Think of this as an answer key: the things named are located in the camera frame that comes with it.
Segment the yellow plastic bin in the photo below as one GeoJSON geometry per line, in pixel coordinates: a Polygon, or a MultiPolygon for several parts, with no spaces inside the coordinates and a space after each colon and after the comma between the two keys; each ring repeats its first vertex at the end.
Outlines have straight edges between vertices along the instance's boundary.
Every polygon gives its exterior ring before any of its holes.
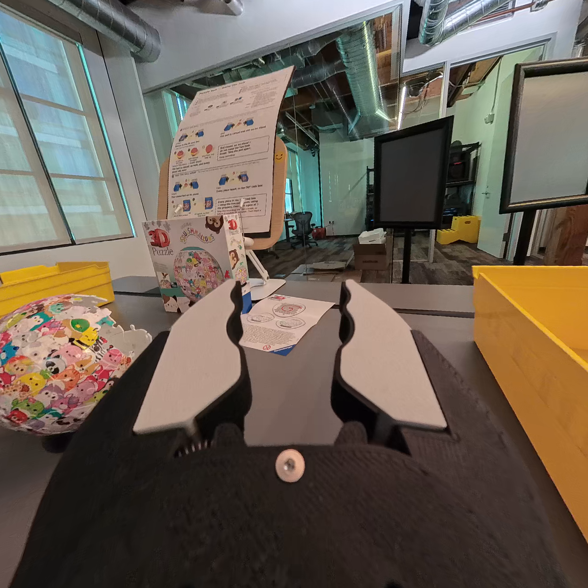
{"type": "Polygon", "coordinates": [[[89,295],[115,301],[109,263],[60,262],[1,273],[1,316],[27,303],[58,295],[89,295]]]}
{"type": "Polygon", "coordinates": [[[474,341],[587,538],[587,267],[475,266],[474,341]]]}

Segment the white board stand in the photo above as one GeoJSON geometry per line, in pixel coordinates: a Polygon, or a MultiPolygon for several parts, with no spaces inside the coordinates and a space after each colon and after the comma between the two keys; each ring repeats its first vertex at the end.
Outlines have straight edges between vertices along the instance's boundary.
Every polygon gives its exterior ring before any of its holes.
{"type": "Polygon", "coordinates": [[[276,290],[285,285],[286,280],[282,278],[270,278],[268,271],[255,254],[254,239],[246,236],[244,242],[246,255],[261,276],[259,279],[250,277],[248,280],[252,301],[256,303],[275,293],[276,290]]]}

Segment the black framed pale sign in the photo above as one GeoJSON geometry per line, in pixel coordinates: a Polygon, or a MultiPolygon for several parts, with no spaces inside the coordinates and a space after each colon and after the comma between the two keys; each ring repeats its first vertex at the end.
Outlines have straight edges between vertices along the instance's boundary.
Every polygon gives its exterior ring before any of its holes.
{"type": "Polygon", "coordinates": [[[587,204],[587,58],[515,65],[499,212],[523,213],[524,265],[535,213],[587,204]]]}

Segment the folded instruction leaflet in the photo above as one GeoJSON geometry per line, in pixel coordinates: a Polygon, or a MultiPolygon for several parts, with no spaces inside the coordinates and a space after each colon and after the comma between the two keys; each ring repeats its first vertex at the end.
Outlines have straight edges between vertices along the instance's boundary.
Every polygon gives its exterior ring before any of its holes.
{"type": "Polygon", "coordinates": [[[278,294],[260,300],[241,316],[240,345],[285,356],[333,305],[278,294]]]}

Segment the black mesh office chair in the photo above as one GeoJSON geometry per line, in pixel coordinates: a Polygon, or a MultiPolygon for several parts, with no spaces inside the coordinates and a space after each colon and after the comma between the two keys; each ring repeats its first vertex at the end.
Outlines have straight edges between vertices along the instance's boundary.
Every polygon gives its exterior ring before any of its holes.
{"type": "Polygon", "coordinates": [[[312,232],[315,224],[312,221],[312,212],[294,212],[292,213],[292,219],[295,223],[295,227],[292,229],[292,237],[290,241],[290,247],[295,249],[297,246],[316,246],[318,247],[317,241],[313,238],[312,232]]]}

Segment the yellow step stool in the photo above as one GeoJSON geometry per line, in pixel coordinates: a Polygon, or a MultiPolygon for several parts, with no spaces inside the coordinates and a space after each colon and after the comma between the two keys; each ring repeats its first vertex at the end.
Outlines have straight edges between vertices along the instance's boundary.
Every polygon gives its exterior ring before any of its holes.
{"type": "Polygon", "coordinates": [[[480,226],[480,216],[454,216],[449,229],[440,229],[436,232],[436,241],[440,245],[449,245],[457,241],[477,244],[480,226]]]}

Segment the printed instruction sheet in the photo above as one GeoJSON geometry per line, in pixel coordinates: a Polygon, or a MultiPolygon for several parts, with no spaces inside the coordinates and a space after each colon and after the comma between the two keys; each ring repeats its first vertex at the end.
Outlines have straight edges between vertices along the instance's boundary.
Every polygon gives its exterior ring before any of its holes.
{"type": "Polygon", "coordinates": [[[246,234],[270,231],[277,119],[294,71],[197,92],[171,146],[168,218],[234,213],[246,234]]]}

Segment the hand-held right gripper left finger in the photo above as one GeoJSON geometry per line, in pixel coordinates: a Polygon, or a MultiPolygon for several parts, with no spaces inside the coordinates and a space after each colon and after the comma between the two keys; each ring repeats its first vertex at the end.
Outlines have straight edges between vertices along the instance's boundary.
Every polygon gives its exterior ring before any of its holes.
{"type": "Polygon", "coordinates": [[[212,439],[234,424],[244,433],[252,406],[245,352],[240,282],[228,280],[189,308],[171,327],[146,390],[133,432],[183,430],[212,439]]]}

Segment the flat cardboard sheet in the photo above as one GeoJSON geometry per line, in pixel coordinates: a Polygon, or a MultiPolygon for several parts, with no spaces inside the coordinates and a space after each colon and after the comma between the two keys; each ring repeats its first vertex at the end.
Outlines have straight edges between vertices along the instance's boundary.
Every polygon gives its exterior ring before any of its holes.
{"type": "Polygon", "coordinates": [[[293,272],[292,275],[331,275],[340,274],[349,269],[350,262],[346,261],[324,261],[314,262],[309,264],[299,265],[293,272]]]}

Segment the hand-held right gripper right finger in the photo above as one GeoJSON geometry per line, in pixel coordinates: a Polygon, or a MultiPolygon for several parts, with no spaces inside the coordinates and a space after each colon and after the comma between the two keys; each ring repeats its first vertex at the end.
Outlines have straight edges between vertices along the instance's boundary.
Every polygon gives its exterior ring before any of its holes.
{"type": "Polygon", "coordinates": [[[334,360],[331,407],[343,422],[360,423],[367,441],[407,450],[403,433],[448,432],[448,423],[412,329],[360,283],[347,280],[339,302],[340,346],[334,360]]]}

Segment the black ball stand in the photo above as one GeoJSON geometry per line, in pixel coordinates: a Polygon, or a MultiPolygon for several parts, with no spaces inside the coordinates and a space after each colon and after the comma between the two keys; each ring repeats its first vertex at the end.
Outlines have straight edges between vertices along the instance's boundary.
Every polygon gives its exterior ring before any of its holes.
{"type": "Polygon", "coordinates": [[[76,432],[72,431],[44,436],[41,441],[42,447],[48,453],[61,454],[67,449],[75,434],[76,432]]]}

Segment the silver ventilation duct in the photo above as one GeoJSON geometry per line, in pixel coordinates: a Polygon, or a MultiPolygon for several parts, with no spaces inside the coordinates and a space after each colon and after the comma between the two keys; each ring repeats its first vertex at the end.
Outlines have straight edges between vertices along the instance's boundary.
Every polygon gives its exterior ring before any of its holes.
{"type": "Polygon", "coordinates": [[[516,1],[416,1],[422,8],[418,41],[433,47],[480,24],[508,16],[516,1]]]}
{"type": "Polygon", "coordinates": [[[386,133],[390,116],[380,89],[371,22],[363,21],[344,29],[336,39],[336,46],[355,102],[356,117],[351,131],[360,139],[386,133]]]}
{"type": "Polygon", "coordinates": [[[124,45],[143,62],[155,62],[161,51],[158,31],[120,1],[51,1],[56,7],[124,45]]]}

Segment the wooden display board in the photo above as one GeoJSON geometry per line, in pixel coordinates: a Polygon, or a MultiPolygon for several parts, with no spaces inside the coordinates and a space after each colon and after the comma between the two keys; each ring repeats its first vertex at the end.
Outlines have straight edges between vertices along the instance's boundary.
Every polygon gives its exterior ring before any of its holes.
{"type": "MultiPolygon", "coordinates": [[[[167,157],[159,173],[158,187],[158,204],[157,219],[167,217],[167,182],[170,158],[167,157]]],[[[272,212],[270,221],[270,235],[265,238],[254,238],[252,249],[254,251],[265,251],[273,248],[279,240],[284,221],[285,212],[285,187],[287,179],[288,154],[283,140],[276,136],[275,153],[274,153],[274,172],[273,172],[273,194],[272,194],[272,212]]]]}

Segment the colourful puzzle ball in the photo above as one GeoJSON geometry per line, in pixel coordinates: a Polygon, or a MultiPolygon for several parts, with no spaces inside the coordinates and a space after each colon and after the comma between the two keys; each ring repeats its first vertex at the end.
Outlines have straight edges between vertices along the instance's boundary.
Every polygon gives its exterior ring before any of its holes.
{"type": "Polygon", "coordinates": [[[152,336],[125,330],[103,298],[59,295],[1,318],[1,426],[36,436],[81,425],[152,336]]]}

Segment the black framed dark sign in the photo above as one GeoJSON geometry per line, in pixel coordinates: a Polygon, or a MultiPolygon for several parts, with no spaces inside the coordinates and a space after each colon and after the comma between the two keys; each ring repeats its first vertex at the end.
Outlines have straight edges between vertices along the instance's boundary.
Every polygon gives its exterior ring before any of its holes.
{"type": "Polygon", "coordinates": [[[452,131],[447,116],[374,139],[373,226],[404,231],[402,283],[412,231],[442,228],[452,131]]]}

